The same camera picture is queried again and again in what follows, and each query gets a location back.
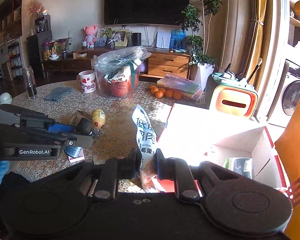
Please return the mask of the white snack packet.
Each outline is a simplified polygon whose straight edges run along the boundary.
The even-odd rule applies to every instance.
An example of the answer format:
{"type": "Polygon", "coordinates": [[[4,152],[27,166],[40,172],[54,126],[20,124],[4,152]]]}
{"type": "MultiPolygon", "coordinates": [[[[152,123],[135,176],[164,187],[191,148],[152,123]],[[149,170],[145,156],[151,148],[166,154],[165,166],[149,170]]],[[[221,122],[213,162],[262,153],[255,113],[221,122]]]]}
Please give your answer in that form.
{"type": "Polygon", "coordinates": [[[157,175],[155,168],[157,135],[146,111],[140,105],[134,109],[132,119],[136,125],[136,143],[141,153],[139,174],[143,190],[147,193],[158,193],[159,190],[152,180],[157,175]]]}

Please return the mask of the yellow egg shaped toy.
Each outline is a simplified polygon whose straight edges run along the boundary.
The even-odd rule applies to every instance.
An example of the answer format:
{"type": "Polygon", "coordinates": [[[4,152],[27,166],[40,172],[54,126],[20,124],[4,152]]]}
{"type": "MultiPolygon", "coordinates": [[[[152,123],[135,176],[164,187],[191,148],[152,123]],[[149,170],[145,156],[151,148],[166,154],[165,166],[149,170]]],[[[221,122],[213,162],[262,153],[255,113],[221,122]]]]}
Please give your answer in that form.
{"type": "Polygon", "coordinates": [[[106,123],[106,115],[102,109],[93,110],[92,114],[93,135],[98,135],[103,131],[106,123]]]}

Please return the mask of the dark crinkled wrapper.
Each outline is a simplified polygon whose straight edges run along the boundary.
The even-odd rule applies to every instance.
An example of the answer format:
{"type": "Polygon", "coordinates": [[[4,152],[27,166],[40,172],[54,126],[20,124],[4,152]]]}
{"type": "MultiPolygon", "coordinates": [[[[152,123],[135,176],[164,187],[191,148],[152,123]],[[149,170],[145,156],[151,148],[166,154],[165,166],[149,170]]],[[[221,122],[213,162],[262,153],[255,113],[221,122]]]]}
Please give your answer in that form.
{"type": "Polygon", "coordinates": [[[72,158],[77,158],[77,157],[79,156],[79,154],[80,154],[81,149],[82,149],[81,147],[67,146],[67,147],[65,148],[64,152],[65,152],[68,156],[70,156],[70,157],[72,157],[72,158]]]}

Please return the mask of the white strawberry mug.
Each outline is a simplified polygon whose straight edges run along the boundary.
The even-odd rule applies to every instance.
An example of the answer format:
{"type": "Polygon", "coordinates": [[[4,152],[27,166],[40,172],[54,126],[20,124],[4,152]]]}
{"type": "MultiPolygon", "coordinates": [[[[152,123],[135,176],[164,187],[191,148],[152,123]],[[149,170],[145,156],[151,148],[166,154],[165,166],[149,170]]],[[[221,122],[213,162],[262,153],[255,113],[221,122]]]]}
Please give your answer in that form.
{"type": "Polygon", "coordinates": [[[96,76],[93,70],[85,70],[77,75],[77,81],[81,92],[84,94],[93,93],[96,90],[96,76]]]}

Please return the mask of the dark low tv bench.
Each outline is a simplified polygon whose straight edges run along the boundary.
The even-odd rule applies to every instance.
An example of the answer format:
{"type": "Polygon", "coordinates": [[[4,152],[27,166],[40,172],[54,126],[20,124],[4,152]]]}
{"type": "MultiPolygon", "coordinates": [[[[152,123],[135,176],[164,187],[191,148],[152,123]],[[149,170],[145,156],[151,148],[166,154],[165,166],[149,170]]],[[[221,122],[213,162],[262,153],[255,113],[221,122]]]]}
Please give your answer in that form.
{"type": "Polygon", "coordinates": [[[87,48],[74,51],[67,59],[57,59],[56,61],[44,61],[42,69],[45,78],[49,78],[51,72],[81,72],[92,69],[93,56],[100,56],[107,52],[105,48],[87,48]]]}

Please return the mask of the glass water bottle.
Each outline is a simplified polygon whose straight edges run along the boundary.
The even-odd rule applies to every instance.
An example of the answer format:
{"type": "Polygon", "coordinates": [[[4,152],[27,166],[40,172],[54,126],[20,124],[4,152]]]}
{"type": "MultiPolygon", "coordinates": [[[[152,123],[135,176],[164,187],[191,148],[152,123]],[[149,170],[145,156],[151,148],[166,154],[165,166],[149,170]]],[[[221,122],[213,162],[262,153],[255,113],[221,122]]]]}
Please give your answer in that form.
{"type": "Polygon", "coordinates": [[[23,81],[26,87],[29,99],[35,99],[38,95],[37,85],[34,78],[33,69],[31,66],[23,68],[23,81]]]}

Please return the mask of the green white packet in box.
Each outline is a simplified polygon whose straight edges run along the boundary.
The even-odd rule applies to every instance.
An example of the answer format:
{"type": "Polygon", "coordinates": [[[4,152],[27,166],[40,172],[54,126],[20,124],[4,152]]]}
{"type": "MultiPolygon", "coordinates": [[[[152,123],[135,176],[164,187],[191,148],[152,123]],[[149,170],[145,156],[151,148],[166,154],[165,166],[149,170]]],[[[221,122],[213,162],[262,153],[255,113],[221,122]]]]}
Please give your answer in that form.
{"type": "Polygon", "coordinates": [[[251,158],[231,157],[229,159],[226,159],[223,167],[251,179],[253,176],[252,164],[253,160],[251,158]]]}

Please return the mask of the orange tangerine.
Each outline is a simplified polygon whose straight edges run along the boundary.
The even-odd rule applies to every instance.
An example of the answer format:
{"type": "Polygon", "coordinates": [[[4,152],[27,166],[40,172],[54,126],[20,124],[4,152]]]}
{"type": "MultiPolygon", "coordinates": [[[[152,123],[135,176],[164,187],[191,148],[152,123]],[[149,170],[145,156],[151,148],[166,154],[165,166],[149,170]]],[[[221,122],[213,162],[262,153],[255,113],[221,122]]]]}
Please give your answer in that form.
{"type": "Polygon", "coordinates": [[[156,91],[155,97],[157,99],[161,99],[163,96],[164,96],[164,93],[162,91],[160,91],[160,90],[156,91]]]}
{"type": "Polygon", "coordinates": [[[174,93],[173,93],[173,98],[174,98],[175,100],[180,100],[180,99],[181,99],[181,94],[180,94],[179,92],[174,92],[174,93]]]}
{"type": "Polygon", "coordinates": [[[172,90],[167,90],[167,91],[165,92],[165,96],[166,96],[167,98],[173,98],[173,94],[174,94],[174,91],[172,91],[172,90]]]}
{"type": "Polygon", "coordinates": [[[156,86],[151,86],[150,87],[150,92],[151,92],[151,94],[155,94],[157,91],[158,91],[159,89],[158,89],[158,87],[156,87],[156,86]]]}

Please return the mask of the clear flat plastic case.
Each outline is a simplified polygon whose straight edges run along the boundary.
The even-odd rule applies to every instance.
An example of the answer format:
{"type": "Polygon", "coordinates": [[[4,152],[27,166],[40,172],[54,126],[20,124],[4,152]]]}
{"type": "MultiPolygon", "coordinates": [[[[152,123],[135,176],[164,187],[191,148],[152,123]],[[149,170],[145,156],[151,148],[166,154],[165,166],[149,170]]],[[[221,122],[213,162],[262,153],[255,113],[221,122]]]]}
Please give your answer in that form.
{"type": "Polygon", "coordinates": [[[167,74],[165,77],[159,79],[157,85],[166,90],[179,92],[181,96],[190,99],[199,98],[203,92],[201,84],[173,74],[167,74]]]}

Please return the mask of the orange green storage stool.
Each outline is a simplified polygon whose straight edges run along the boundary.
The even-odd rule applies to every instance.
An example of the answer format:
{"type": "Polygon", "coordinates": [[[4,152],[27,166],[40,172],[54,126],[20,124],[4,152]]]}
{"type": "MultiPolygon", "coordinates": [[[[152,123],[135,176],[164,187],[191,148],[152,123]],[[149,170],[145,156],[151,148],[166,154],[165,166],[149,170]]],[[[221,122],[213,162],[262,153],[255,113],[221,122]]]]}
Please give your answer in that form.
{"type": "Polygon", "coordinates": [[[223,73],[211,74],[206,83],[205,103],[209,110],[251,118],[258,94],[245,79],[229,79],[223,73]]]}

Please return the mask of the wooden drawer cabinet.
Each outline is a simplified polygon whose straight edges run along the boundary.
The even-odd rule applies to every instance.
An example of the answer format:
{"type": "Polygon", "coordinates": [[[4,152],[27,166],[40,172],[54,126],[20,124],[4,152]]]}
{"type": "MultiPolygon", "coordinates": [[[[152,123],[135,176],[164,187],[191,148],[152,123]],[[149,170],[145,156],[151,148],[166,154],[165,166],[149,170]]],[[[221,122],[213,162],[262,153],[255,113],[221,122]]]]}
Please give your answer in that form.
{"type": "Polygon", "coordinates": [[[190,77],[190,55],[188,53],[170,52],[159,48],[149,48],[151,56],[145,61],[145,70],[140,76],[159,79],[167,74],[178,77],[190,77]]]}

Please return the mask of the framed photo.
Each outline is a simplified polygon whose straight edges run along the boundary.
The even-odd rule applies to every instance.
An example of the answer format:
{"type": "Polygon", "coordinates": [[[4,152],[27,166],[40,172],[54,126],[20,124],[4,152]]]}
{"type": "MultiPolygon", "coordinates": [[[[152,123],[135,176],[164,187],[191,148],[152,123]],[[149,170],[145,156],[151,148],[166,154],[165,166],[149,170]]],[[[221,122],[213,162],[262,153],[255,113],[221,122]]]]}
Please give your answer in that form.
{"type": "Polygon", "coordinates": [[[123,29],[114,33],[113,39],[115,40],[116,47],[126,47],[128,44],[129,30],[123,29]]]}

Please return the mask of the yellow chair back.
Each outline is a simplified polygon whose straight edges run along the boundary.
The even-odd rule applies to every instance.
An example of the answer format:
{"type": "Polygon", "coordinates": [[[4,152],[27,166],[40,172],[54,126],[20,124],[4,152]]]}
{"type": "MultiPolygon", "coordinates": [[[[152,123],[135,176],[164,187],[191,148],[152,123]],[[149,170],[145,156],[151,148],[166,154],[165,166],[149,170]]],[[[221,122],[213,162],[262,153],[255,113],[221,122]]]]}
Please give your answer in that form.
{"type": "Polygon", "coordinates": [[[300,239],[300,100],[285,131],[275,142],[275,148],[290,179],[285,194],[294,205],[286,234],[291,239],[300,239]]]}

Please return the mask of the black speaker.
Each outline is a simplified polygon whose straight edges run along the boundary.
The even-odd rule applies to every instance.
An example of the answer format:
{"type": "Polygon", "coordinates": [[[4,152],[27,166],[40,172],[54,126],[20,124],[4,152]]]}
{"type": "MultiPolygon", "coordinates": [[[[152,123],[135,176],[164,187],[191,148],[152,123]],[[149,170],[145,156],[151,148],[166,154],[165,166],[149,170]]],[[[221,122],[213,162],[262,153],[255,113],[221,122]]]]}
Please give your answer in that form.
{"type": "Polygon", "coordinates": [[[141,33],[132,33],[132,46],[142,45],[142,35],[141,33]]]}

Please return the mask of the tall green potted plant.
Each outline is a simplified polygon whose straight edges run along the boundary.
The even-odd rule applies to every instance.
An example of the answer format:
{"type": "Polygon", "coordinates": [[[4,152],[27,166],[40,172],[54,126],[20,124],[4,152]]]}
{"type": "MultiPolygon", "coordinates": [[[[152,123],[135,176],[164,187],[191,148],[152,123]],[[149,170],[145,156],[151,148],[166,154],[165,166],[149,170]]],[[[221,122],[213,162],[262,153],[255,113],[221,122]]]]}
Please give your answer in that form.
{"type": "Polygon", "coordinates": [[[214,59],[207,54],[210,43],[211,18],[219,13],[222,0],[198,0],[200,8],[187,5],[181,11],[177,24],[183,31],[190,31],[186,44],[190,48],[190,65],[214,64],[214,59]]]}

